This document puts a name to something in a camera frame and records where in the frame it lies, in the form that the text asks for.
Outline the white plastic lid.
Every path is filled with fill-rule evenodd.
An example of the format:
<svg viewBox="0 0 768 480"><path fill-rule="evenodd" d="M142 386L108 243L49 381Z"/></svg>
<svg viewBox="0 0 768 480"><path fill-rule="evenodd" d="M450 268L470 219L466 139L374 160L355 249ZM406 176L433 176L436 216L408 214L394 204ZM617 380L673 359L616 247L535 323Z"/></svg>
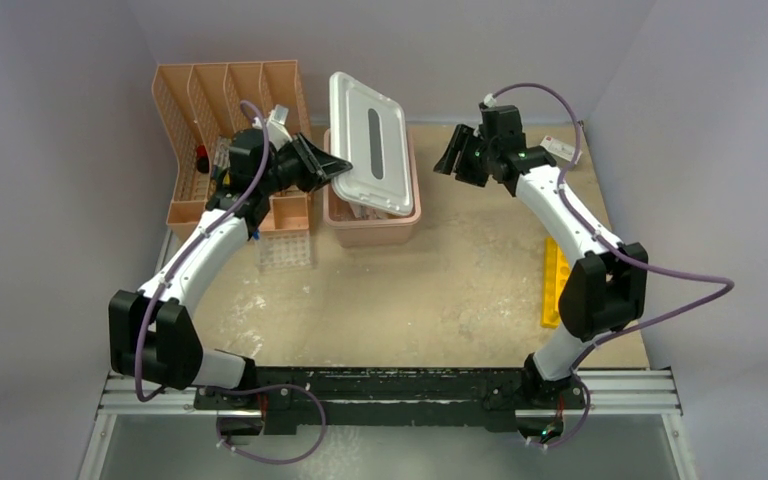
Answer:
<svg viewBox="0 0 768 480"><path fill-rule="evenodd" d="M342 200L397 217L414 209L404 111L345 72L329 79L330 152L350 171L332 181Z"/></svg>

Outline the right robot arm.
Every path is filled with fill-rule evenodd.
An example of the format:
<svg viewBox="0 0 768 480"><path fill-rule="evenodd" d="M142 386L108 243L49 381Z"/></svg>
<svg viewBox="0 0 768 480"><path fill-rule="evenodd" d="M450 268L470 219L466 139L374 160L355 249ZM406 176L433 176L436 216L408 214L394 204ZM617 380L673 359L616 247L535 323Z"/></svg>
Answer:
<svg viewBox="0 0 768 480"><path fill-rule="evenodd" d="M648 253L604 230L561 182L553 156L542 146L527 146L516 107L484 107L481 116L476 128L455 127L434 170L478 187L489 180L503 185L537 216L570 266L558 300L561 324L528 357L533 373L521 381L524 399L544 407L559 396L560 380L570 377L588 347L642 316Z"/></svg>

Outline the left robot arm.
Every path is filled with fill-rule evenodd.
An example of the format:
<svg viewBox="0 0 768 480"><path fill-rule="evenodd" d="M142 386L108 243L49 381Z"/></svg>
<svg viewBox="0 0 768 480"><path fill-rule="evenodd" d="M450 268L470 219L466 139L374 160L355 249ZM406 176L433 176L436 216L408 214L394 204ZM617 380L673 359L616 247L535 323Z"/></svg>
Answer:
<svg viewBox="0 0 768 480"><path fill-rule="evenodd" d="M254 361L205 347L191 315L224 264L259 231L272 196L292 188L317 191L351 168L303 134L276 143L260 128L237 132L191 235L150 280L111 298L112 370L137 385L219 388L232 408L252 405L258 395Z"/></svg>

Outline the clear acrylic tube rack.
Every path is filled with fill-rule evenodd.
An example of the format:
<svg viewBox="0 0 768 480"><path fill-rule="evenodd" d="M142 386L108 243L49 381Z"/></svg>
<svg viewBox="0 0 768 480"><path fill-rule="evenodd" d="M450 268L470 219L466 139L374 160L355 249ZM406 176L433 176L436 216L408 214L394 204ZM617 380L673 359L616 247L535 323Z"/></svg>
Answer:
<svg viewBox="0 0 768 480"><path fill-rule="evenodd" d="M313 246L308 231L277 231L260 235L257 241L261 271L297 269L313 264Z"/></svg>

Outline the yellow test tube rack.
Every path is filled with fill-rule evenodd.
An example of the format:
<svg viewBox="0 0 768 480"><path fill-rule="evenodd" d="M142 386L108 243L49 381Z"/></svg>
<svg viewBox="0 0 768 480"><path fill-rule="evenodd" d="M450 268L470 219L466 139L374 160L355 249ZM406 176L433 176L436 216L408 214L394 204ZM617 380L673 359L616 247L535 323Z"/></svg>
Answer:
<svg viewBox="0 0 768 480"><path fill-rule="evenodd" d="M543 294L540 326L547 329L555 329L560 323L559 300L560 295L569 278L571 268L559 248L551 237L545 239Z"/></svg>

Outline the pink plastic bin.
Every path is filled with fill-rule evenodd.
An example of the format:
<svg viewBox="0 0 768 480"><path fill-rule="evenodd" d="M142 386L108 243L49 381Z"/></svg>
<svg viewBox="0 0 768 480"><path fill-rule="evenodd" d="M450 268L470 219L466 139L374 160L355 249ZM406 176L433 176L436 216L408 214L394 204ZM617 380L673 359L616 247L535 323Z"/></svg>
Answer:
<svg viewBox="0 0 768 480"><path fill-rule="evenodd" d="M330 185L324 188L323 221L335 232L337 242L343 248L402 244L409 241L418 231L422 202L414 139L410 132L407 133L407 144L414 200L410 215L358 219L351 212L349 203L339 198Z"/></svg>

